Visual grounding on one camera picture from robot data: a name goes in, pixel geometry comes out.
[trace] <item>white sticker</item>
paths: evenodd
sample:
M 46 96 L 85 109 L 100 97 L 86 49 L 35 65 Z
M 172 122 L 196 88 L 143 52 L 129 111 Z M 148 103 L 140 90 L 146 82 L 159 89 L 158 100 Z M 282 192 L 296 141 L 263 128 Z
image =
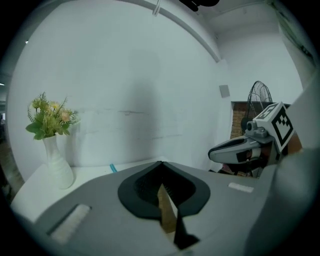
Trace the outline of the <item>white sticker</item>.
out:
M 235 190 L 240 190 L 240 191 L 243 191 L 243 192 L 247 192 L 247 193 L 251 193 L 252 191 L 254 191 L 254 188 L 252 186 L 244 186 L 244 185 L 237 184 L 237 183 L 234 183 L 234 182 L 231 182 L 228 185 L 228 187 L 232 188 L 232 189 L 235 189 Z

